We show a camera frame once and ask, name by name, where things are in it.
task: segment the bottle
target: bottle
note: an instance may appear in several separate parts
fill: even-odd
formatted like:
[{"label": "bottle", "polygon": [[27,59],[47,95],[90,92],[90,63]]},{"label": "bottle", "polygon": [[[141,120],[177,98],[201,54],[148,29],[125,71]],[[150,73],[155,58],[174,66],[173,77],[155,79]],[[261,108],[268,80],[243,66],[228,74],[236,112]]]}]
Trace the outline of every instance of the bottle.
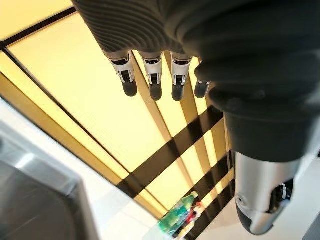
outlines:
[{"label": "bottle", "polygon": [[204,211],[204,206],[202,202],[197,202],[194,207],[192,207],[189,216],[186,218],[184,223],[179,227],[179,229],[172,235],[174,239],[182,239],[188,232],[191,230],[187,230],[190,226],[194,225],[196,220],[200,218],[201,214]]},{"label": "bottle", "polygon": [[158,223],[159,228],[168,235],[173,235],[185,222],[192,204],[198,194],[193,191],[191,195],[182,198]]}]

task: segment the illuminated ceiling panel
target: illuminated ceiling panel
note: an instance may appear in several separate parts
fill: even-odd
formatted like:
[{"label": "illuminated ceiling panel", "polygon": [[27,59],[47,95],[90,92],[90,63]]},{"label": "illuminated ceiling panel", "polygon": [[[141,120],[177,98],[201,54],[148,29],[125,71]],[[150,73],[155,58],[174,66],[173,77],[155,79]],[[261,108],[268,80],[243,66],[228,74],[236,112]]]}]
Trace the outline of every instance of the illuminated ceiling panel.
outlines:
[{"label": "illuminated ceiling panel", "polygon": [[166,143],[140,93],[125,95],[78,14],[9,49],[128,171]]},{"label": "illuminated ceiling panel", "polygon": [[69,118],[45,93],[27,77],[3,52],[0,52],[0,72],[18,89],[41,108],[49,117],[107,165],[121,179],[129,173],[92,140],[71,118]]},{"label": "illuminated ceiling panel", "polygon": [[[144,80],[149,84],[144,62],[137,51],[133,51],[136,61],[143,73]],[[182,129],[187,126],[187,121],[180,102],[172,98],[172,76],[168,63],[164,55],[162,55],[162,98],[156,101],[156,104],[163,116],[163,119],[169,129],[172,137],[177,135]]]},{"label": "illuminated ceiling panel", "polygon": [[171,209],[193,186],[183,173],[179,158],[146,187],[167,209]]},{"label": "illuminated ceiling panel", "polygon": [[181,155],[181,158],[190,174],[193,184],[196,184],[207,172],[204,173],[201,167],[195,146],[193,145],[185,151],[184,154]]},{"label": "illuminated ceiling panel", "polygon": [[[195,69],[198,67],[198,65],[199,65],[198,58],[193,57],[192,61],[190,63],[190,67],[189,67],[189,77],[190,77],[193,92],[195,92],[196,84],[198,81],[198,79],[195,75]],[[195,100],[195,105],[196,105],[196,109],[198,111],[198,114],[201,115],[208,108],[206,98],[205,97],[197,98],[196,96],[194,96],[194,100]]]},{"label": "illuminated ceiling panel", "polygon": [[72,6],[70,0],[1,0],[0,40],[5,40]]},{"label": "illuminated ceiling panel", "polygon": [[159,219],[168,212],[147,190],[140,192],[134,199],[143,206],[149,207],[148,210]]}]

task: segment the black rubber fingertip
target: black rubber fingertip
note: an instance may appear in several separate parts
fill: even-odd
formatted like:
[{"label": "black rubber fingertip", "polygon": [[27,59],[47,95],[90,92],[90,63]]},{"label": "black rubber fingertip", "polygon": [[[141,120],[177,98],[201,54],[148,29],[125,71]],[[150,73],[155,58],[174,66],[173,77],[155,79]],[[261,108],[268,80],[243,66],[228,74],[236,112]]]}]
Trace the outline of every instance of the black rubber fingertip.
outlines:
[{"label": "black rubber fingertip", "polygon": [[175,101],[181,101],[184,96],[185,86],[172,85],[172,98]]},{"label": "black rubber fingertip", "polygon": [[161,82],[160,84],[152,84],[150,85],[150,96],[152,100],[158,101],[162,97],[162,87],[161,87]]},{"label": "black rubber fingertip", "polygon": [[138,92],[136,81],[122,83],[122,87],[124,93],[129,97],[134,97]]},{"label": "black rubber fingertip", "polygon": [[209,84],[207,83],[199,83],[196,82],[195,85],[195,89],[194,89],[194,95],[198,98],[198,99],[202,99],[208,92],[209,89]]}]

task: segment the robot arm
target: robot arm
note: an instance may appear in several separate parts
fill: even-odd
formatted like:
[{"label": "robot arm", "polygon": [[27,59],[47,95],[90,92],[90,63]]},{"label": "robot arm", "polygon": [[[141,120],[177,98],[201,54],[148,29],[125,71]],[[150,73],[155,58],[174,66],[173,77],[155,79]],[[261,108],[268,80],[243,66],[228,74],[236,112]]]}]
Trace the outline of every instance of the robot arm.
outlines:
[{"label": "robot arm", "polygon": [[318,0],[72,0],[128,96],[137,93],[131,50],[161,98],[170,51],[172,97],[183,97],[191,56],[195,96],[224,112],[235,152],[236,205],[261,235],[290,201],[300,159],[319,147]]}]

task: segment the robotic finger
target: robotic finger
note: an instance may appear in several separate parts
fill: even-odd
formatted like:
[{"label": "robotic finger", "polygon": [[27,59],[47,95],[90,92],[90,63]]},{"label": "robotic finger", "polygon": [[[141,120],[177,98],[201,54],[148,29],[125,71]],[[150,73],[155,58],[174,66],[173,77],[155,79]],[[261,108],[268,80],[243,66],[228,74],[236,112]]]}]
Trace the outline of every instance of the robotic finger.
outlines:
[{"label": "robotic finger", "polygon": [[202,82],[202,81],[197,81],[194,89],[194,95],[198,99],[202,99],[205,97],[205,95],[208,92],[209,86],[210,86],[210,81],[207,82]]},{"label": "robotic finger", "polygon": [[154,101],[158,101],[162,96],[162,52],[139,52],[143,59],[146,75],[150,86],[150,96]]},{"label": "robotic finger", "polygon": [[191,60],[192,57],[187,54],[171,52],[172,98],[175,101],[180,101],[184,96]]},{"label": "robotic finger", "polygon": [[135,96],[138,89],[131,51],[104,52],[104,54],[110,60],[116,74],[120,77],[125,94],[129,97]]}]

